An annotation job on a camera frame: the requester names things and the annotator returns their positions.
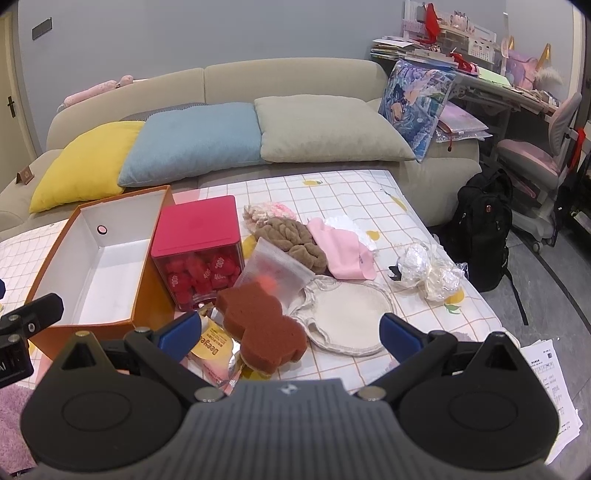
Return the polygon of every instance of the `black backpack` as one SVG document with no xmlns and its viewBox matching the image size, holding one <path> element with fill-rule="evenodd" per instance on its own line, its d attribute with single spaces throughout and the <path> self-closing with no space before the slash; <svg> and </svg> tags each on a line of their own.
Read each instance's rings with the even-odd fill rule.
<svg viewBox="0 0 591 480">
<path fill-rule="evenodd" d="M 525 310 L 507 269 L 507 235 L 513 221 L 513 185 L 501 168 L 484 167 L 457 193 L 458 206 L 439 240 L 450 258 L 468 264 L 468 280 L 479 292 L 493 290 L 507 276 L 527 325 Z"/>
</svg>

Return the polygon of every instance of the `red sponge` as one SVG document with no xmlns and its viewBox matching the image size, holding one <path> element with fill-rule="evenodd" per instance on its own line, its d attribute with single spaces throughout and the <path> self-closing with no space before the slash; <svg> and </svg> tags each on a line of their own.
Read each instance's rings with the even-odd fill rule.
<svg viewBox="0 0 591 480">
<path fill-rule="evenodd" d="M 272 375 L 281 365 L 297 362 L 308 345 L 304 329 L 284 316 L 281 303 L 257 282 L 218 292 L 216 307 L 223 326 L 240 341 L 240 355 L 254 370 Z"/>
</svg>

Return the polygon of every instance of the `purple rug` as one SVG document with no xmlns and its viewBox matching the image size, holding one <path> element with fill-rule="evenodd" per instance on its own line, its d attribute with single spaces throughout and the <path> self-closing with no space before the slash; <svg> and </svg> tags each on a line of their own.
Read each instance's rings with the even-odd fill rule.
<svg viewBox="0 0 591 480">
<path fill-rule="evenodd" d="M 0 466 L 8 473 L 35 466 L 20 429 L 21 412 L 31 392 L 19 385 L 0 390 Z"/>
</svg>

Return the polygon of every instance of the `printed pillowcase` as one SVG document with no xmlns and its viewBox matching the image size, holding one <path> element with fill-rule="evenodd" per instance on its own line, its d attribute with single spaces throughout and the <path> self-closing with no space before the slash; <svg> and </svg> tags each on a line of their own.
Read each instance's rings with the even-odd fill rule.
<svg viewBox="0 0 591 480">
<path fill-rule="evenodd" d="M 422 161 L 456 75 L 399 60 L 388 79 L 379 113 Z"/>
</svg>

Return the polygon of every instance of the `screw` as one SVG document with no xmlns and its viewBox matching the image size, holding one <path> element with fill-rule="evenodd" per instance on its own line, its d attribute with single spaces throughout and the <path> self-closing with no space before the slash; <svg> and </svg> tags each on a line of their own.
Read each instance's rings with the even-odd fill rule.
<svg viewBox="0 0 591 480">
<path fill-rule="evenodd" d="M 195 392 L 195 398 L 204 403 L 211 403 L 223 398 L 223 392 L 216 387 L 203 387 Z"/>
<path fill-rule="evenodd" d="M 369 385 L 359 390 L 357 396 L 366 401 L 378 401 L 386 398 L 386 391 L 382 387 Z"/>
</svg>

